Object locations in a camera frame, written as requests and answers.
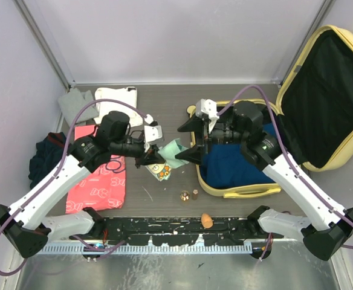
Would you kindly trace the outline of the mint green cartoon cloth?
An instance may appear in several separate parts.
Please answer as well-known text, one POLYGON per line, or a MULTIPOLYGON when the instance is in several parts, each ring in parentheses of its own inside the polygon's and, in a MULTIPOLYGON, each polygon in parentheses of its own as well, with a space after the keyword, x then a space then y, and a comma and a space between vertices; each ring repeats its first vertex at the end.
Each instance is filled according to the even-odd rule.
POLYGON ((173 169, 177 169, 189 163, 188 161, 175 158, 177 154, 185 150, 187 150, 187 148, 181 144, 181 140, 179 138, 174 139, 158 152, 166 162, 164 164, 151 164, 145 166, 145 168, 147 168, 158 181, 168 180, 173 169))

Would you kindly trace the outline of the blue shirt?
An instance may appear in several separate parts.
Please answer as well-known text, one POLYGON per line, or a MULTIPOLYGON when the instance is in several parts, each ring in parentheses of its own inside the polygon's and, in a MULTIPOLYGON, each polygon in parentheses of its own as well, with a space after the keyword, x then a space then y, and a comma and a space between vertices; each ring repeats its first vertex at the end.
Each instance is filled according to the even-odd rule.
POLYGON ((240 144, 214 144, 199 170, 207 185, 220 190, 274 182, 245 160, 240 144))

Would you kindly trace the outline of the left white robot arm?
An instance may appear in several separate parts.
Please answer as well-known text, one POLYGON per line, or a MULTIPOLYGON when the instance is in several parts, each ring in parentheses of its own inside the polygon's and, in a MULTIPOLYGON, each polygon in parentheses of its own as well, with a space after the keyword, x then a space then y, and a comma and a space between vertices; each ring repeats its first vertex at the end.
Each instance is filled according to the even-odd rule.
POLYGON ((134 158, 136 167, 160 164, 157 142, 163 140, 161 126, 148 116, 140 136, 128 134, 129 116, 111 111, 94 133, 78 138, 61 161, 38 185, 10 206, 0 204, 1 233, 25 259, 37 254, 48 242, 86 235, 98 239, 105 220, 92 207, 81 206, 77 213, 47 217, 48 212, 75 185, 113 155, 134 158))

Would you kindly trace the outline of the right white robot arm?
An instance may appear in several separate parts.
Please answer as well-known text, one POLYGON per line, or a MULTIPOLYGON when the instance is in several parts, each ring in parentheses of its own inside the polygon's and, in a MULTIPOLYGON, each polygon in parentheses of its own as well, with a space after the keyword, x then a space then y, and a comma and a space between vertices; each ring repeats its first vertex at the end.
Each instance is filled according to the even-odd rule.
POLYGON ((305 214, 294 216, 262 205, 247 218, 249 233, 256 238, 276 233, 301 241, 311 254, 327 261, 353 234, 353 208, 331 199, 280 147, 277 136, 264 130, 262 108, 239 101, 220 116, 215 101, 201 99, 178 128, 195 134, 198 141, 176 158, 201 165, 214 144, 240 144, 246 161, 277 183, 305 214))

